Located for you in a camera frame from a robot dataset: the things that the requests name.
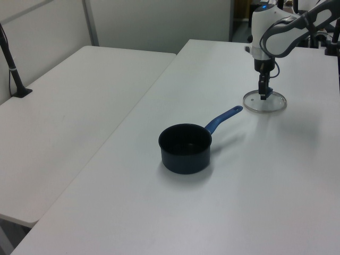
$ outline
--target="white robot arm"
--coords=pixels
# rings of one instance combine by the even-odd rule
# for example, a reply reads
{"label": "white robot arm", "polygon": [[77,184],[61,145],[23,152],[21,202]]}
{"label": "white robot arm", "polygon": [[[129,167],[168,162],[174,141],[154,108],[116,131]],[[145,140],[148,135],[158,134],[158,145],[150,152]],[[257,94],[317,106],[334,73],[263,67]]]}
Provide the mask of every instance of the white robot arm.
{"label": "white robot arm", "polygon": [[253,41],[245,50],[254,58],[260,72],[259,94],[266,100],[273,91],[268,87],[275,57],[287,56],[298,42],[340,18],[340,0],[320,0],[302,15],[282,11],[273,4],[257,8],[252,17]]}

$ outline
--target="black saucepan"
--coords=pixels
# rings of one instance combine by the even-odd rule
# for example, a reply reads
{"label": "black saucepan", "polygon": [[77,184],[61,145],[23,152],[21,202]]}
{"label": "black saucepan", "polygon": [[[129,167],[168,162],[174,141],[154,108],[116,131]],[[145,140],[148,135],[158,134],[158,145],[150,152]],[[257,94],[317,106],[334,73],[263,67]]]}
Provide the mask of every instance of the black saucepan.
{"label": "black saucepan", "polygon": [[178,174],[197,173],[209,165],[211,135],[218,125],[242,111],[235,106],[213,119],[206,127],[178,124],[164,130],[158,139],[166,168]]}

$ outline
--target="table surface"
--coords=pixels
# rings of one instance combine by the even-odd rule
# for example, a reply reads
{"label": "table surface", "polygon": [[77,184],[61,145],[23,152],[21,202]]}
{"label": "table surface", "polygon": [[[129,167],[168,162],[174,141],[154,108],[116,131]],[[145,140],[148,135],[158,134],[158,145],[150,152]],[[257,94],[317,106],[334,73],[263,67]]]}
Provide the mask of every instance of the table surface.
{"label": "table surface", "polygon": [[175,54],[83,47],[0,106],[0,218],[32,227]]}
{"label": "table surface", "polygon": [[256,89],[243,47],[190,40],[13,255],[339,254],[339,83],[322,50],[277,59],[287,109],[221,124],[208,168],[162,165],[162,130],[204,126]]}

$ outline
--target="cable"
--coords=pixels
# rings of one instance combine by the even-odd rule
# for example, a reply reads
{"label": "cable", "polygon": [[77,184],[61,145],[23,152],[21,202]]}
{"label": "cable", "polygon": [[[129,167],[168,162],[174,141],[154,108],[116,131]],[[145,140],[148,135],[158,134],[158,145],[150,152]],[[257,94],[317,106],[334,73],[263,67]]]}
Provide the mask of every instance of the cable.
{"label": "cable", "polygon": [[4,28],[2,27],[1,23],[0,23],[0,29],[1,29],[1,32],[2,32],[2,34],[3,34],[3,35],[4,35],[4,37],[5,37],[6,44],[7,44],[7,46],[8,46],[8,45],[9,45],[9,41],[8,41],[8,39],[7,39],[7,36],[6,36],[5,30],[4,30]]}
{"label": "cable", "polygon": [[[0,24],[0,29],[1,29],[1,33],[2,33],[2,34],[4,35],[4,37],[5,37],[7,46],[9,46],[9,41],[8,41],[8,39],[7,39],[5,30],[4,30],[4,28],[2,27],[1,24]],[[11,97],[13,97],[12,92],[11,92],[11,70],[8,70],[8,90],[10,91]]]}
{"label": "cable", "polygon": [[276,67],[277,67],[277,75],[271,76],[270,78],[276,78],[276,77],[278,77],[278,75],[280,74],[280,67],[278,66],[278,64],[277,64],[276,61],[275,61],[275,65],[276,65]]}
{"label": "cable", "polygon": [[11,97],[13,97],[12,92],[11,92],[11,71],[8,71],[8,89],[10,91]]}

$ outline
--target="saucepan handle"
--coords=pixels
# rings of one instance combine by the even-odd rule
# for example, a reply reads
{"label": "saucepan handle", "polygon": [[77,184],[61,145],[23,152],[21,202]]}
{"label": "saucepan handle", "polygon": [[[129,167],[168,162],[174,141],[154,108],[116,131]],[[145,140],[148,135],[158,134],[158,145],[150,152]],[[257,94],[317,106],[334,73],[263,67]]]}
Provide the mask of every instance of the saucepan handle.
{"label": "saucepan handle", "polygon": [[213,134],[214,131],[217,129],[218,125],[220,125],[222,122],[226,121],[230,117],[234,116],[235,114],[239,113],[243,110],[243,107],[238,105],[234,108],[228,110],[225,113],[222,113],[218,117],[214,118],[212,121],[209,122],[209,124],[205,127],[206,130],[209,131],[210,134]]}

